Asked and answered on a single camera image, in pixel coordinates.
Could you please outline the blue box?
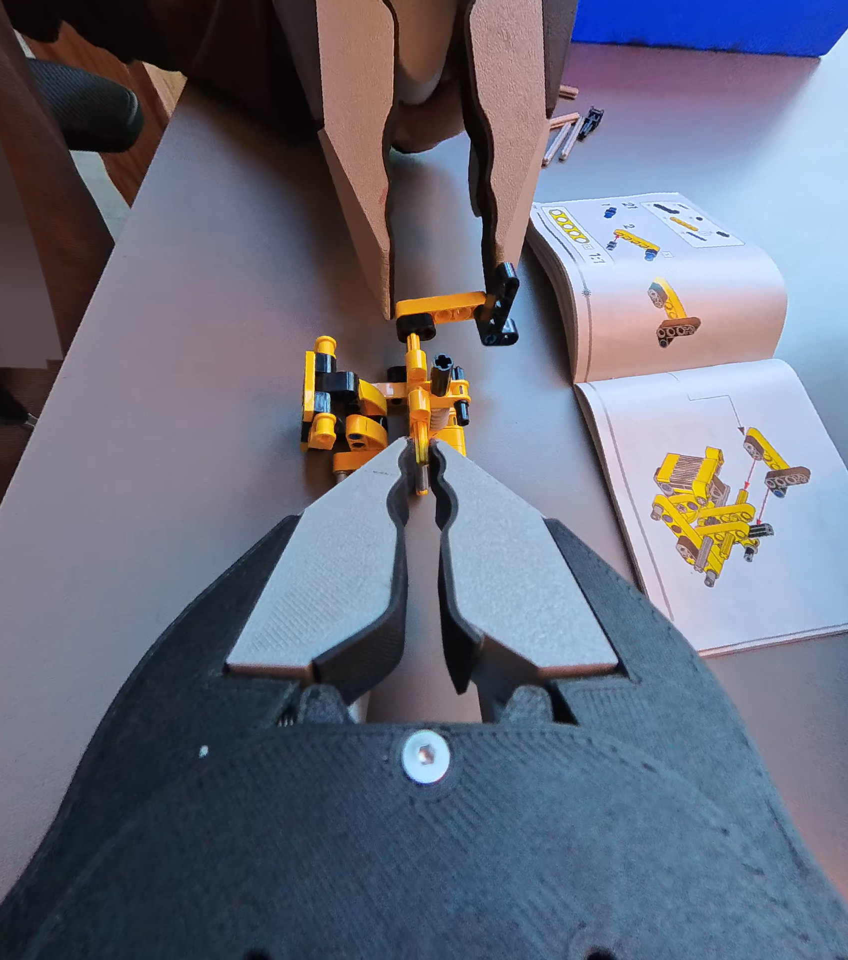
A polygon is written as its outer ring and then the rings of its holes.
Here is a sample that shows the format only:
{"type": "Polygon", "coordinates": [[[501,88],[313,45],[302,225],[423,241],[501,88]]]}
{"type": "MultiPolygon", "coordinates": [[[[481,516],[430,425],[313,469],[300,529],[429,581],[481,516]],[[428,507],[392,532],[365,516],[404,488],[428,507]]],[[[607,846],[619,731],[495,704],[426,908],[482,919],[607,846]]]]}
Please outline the blue box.
{"type": "Polygon", "coordinates": [[[848,1],[580,1],[574,42],[821,57],[848,1]]]}

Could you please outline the yellow beam with black brackets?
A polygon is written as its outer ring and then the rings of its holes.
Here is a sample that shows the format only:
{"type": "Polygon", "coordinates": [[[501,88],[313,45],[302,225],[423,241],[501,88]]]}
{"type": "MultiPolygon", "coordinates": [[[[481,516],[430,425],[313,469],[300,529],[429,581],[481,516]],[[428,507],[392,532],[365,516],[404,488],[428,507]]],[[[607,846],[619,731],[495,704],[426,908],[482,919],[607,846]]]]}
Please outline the yellow beam with black brackets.
{"type": "Polygon", "coordinates": [[[436,326],[442,323],[475,320],[484,346],[513,345],[518,330],[509,318],[520,283],[511,262],[502,262],[493,270],[491,290],[444,296],[421,297],[397,302],[395,323],[397,336],[406,342],[410,334],[422,342],[431,340],[436,326]]]}

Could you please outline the black office chair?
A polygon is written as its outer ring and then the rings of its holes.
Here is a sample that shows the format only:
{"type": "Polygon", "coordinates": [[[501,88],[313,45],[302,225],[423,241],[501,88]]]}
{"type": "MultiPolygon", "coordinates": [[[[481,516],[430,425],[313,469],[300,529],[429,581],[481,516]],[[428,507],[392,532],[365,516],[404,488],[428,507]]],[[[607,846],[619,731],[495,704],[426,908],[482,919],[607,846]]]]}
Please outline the black office chair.
{"type": "Polygon", "coordinates": [[[118,83],[126,69],[70,25],[54,41],[27,33],[31,75],[70,150],[120,154],[137,142],[144,113],[133,90],[118,83]]]}

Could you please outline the yellow and black lego model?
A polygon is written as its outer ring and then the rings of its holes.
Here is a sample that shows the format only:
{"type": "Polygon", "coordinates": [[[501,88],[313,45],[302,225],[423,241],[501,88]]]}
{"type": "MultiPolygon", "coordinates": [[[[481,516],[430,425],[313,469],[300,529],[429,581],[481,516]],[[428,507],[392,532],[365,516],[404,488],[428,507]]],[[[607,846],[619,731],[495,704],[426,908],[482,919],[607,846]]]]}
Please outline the yellow and black lego model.
{"type": "Polygon", "coordinates": [[[387,380],[372,383],[337,366],[336,342],[316,338],[305,355],[302,390],[302,451],[333,452],[339,483],[389,445],[388,416],[407,415],[415,454],[415,490],[430,490],[430,442],[444,441],[466,455],[469,383],[461,366],[446,354],[432,363],[417,334],[408,337],[406,365],[389,369],[387,380]]]}

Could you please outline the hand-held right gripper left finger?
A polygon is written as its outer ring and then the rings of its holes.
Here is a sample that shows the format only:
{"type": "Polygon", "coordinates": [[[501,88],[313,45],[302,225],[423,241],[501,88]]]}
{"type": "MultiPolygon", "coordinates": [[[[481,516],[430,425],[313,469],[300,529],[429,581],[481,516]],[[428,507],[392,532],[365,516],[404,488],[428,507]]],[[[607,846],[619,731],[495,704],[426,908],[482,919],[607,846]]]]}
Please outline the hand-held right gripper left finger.
{"type": "Polygon", "coordinates": [[[330,685],[352,704],[396,667],[408,466],[403,438],[303,511],[226,659],[231,671],[330,685]]]}

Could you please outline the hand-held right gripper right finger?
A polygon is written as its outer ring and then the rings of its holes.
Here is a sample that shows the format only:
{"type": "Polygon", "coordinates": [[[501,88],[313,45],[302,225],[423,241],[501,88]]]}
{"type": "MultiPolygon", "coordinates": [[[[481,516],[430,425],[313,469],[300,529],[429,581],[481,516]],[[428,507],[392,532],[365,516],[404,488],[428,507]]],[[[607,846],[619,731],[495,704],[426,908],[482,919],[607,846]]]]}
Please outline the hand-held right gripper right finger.
{"type": "Polygon", "coordinates": [[[615,671],[618,658],[543,516],[442,440],[432,443],[445,660],[482,718],[513,691],[615,671]]]}

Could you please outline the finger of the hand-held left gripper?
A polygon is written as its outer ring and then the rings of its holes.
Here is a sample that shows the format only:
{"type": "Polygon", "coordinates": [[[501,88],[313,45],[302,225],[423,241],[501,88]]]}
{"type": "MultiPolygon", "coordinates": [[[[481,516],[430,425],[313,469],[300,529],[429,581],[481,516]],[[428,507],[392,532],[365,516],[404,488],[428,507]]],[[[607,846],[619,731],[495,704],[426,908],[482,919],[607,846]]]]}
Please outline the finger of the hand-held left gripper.
{"type": "Polygon", "coordinates": [[[462,2],[462,98],[485,269],[518,263],[549,119],[540,1],[462,2]]]}
{"type": "Polygon", "coordinates": [[[324,126],[320,142],[360,267],[382,316],[393,310],[389,156],[396,23],[382,1],[316,3],[324,126]]]}

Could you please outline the lego instruction booklet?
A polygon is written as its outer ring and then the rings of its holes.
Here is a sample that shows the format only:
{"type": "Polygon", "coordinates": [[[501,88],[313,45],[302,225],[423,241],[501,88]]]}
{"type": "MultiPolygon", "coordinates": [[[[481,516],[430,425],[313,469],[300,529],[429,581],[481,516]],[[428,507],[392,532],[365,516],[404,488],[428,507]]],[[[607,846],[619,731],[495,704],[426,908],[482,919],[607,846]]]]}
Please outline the lego instruction booklet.
{"type": "Polygon", "coordinates": [[[771,259],[676,193],[537,202],[528,240],[650,601],[699,652],[848,631],[848,471],[771,259]]]}

